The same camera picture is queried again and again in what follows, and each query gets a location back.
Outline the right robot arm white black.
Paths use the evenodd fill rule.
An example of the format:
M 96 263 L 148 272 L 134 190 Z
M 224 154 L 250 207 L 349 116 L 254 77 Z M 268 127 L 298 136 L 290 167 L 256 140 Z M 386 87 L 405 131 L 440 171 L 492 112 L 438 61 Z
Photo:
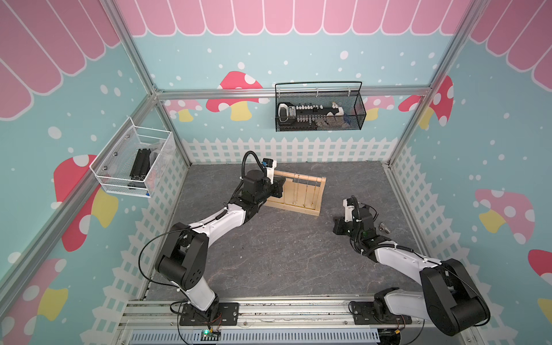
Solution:
M 490 322 L 490 307 L 460 261 L 427 257 L 378 234 L 377 212 L 355 196 L 344 199 L 343 207 L 344 216 L 335 218 L 333 232 L 348 237 L 357 254 L 421 286 L 419 293 L 394 287 L 383 290 L 375 296 L 378 306 L 392 315 L 429 320 L 447 336 Z

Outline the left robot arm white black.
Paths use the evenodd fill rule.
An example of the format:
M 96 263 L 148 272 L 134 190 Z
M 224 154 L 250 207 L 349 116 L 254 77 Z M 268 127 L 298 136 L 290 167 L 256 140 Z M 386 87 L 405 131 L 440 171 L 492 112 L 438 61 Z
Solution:
M 206 321 L 218 316 L 219 297 L 204 278 L 209 247 L 255 216 L 269 198 L 283 196 L 286 179 L 275 175 L 277 162 L 260 160 L 253 151 L 244 154 L 237 188 L 219 212 L 192 224 L 174 224 L 162 234 L 164 243 L 154 268 L 187 298 L 188 310 Z

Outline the wooden jewelry display stand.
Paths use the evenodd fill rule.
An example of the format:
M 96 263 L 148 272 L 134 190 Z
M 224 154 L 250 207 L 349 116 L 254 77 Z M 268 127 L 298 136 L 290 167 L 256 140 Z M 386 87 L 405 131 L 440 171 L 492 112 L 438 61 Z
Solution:
M 326 187 L 325 177 L 281 171 L 275 171 L 275 177 L 285 178 L 283 196 L 270 197 L 265 203 L 266 206 L 311 216 L 320 215 Z

